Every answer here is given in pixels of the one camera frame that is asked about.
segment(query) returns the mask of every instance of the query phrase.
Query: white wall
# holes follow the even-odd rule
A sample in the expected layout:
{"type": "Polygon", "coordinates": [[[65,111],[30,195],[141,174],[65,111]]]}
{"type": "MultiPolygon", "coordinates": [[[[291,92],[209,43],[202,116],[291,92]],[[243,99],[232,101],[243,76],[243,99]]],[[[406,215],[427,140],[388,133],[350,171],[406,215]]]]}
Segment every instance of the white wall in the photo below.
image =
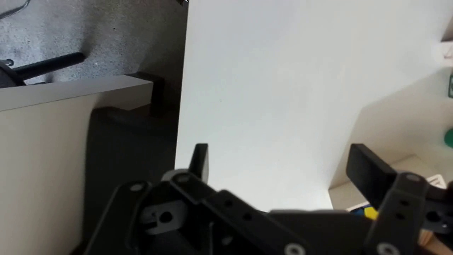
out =
{"type": "Polygon", "coordinates": [[[209,141],[216,186],[330,206],[361,111],[442,69],[451,14],[451,0],[191,1],[177,165],[209,141]]]}
{"type": "MultiPolygon", "coordinates": [[[[96,86],[103,80],[88,82],[96,86]]],[[[151,94],[148,80],[109,80],[93,93],[0,111],[0,253],[61,255],[79,243],[89,114],[96,106],[143,106],[151,94]]],[[[83,80],[71,83],[83,86],[83,80]]],[[[62,94],[71,83],[34,89],[62,94]]]]}

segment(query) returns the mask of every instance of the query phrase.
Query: yellow object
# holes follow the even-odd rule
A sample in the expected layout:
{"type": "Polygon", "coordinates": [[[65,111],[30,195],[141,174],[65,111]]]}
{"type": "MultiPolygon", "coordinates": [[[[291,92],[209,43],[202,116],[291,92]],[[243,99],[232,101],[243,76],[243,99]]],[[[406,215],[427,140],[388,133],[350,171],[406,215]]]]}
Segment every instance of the yellow object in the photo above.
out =
{"type": "Polygon", "coordinates": [[[364,209],[364,213],[365,213],[365,216],[369,218],[369,219],[376,219],[376,218],[378,218],[378,211],[376,211],[375,208],[372,208],[372,206],[367,206],[367,208],[364,209]]]}

